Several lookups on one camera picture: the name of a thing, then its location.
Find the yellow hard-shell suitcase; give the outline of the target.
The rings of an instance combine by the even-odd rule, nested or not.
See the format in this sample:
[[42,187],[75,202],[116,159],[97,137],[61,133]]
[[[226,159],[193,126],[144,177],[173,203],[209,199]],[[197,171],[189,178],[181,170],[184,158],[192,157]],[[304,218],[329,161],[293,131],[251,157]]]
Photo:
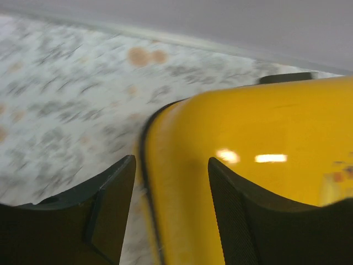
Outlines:
[[136,156],[154,264],[226,264],[209,159],[299,203],[352,199],[352,78],[273,75],[169,103]]

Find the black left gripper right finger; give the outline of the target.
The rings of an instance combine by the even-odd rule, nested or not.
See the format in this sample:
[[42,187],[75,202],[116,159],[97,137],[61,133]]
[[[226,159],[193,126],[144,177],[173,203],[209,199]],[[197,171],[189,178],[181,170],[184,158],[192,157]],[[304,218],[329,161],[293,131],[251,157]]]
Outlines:
[[212,157],[208,178],[226,264],[351,264],[352,199],[287,199]]

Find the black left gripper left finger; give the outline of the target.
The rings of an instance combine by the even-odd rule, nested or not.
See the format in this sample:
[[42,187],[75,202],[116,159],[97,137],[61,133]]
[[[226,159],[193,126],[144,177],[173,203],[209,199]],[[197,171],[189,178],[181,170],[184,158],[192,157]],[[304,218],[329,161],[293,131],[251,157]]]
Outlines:
[[2,264],[118,264],[135,181],[127,155],[39,204],[1,206]]

